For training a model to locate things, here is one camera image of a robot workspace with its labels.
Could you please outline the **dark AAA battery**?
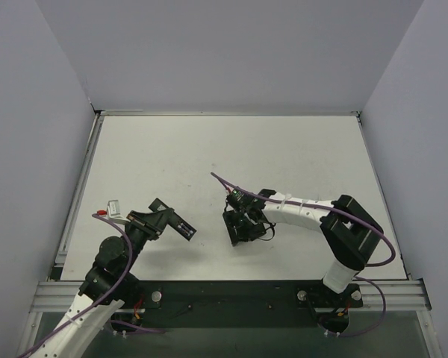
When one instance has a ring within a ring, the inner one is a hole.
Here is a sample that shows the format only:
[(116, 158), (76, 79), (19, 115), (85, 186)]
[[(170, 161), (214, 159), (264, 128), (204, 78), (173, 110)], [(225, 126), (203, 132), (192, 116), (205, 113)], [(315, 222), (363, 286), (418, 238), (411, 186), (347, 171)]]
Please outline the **dark AAA battery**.
[(179, 229), (181, 235), (187, 239), (190, 239), (194, 234), (193, 228), (189, 227), (185, 223), (180, 223), (178, 226), (178, 229)]

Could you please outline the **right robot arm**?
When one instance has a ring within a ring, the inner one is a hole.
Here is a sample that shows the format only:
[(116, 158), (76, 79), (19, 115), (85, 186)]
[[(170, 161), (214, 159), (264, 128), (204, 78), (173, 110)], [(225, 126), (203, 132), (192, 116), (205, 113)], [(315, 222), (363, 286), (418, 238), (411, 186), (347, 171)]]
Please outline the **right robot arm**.
[(376, 232), (382, 229), (349, 195), (309, 201), (272, 189), (262, 189), (257, 195), (233, 189), (225, 199), (223, 221), (233, 246), (263, 239), (267, 231), (275, 234), (277, 224), (321, 233), (335, 257), (323, 285), (336, 294), (367, 266), (381, 240)]

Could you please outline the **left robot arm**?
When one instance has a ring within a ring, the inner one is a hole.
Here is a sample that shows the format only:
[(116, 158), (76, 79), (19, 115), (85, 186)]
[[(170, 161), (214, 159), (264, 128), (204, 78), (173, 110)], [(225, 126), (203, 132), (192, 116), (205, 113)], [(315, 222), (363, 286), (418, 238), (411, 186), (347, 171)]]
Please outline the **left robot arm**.
[(171, 224), (173, 208), (157, 212), (131, 211), (125, 218), (110, 213), (92, 217), (110, 225), (119, 236), (99, 246), (92, 268), (55, 329), (21, 357), (82, 357), (111, 316), (139, 300), (139, 280), (130, 273), (144, 246), (155, 241)]

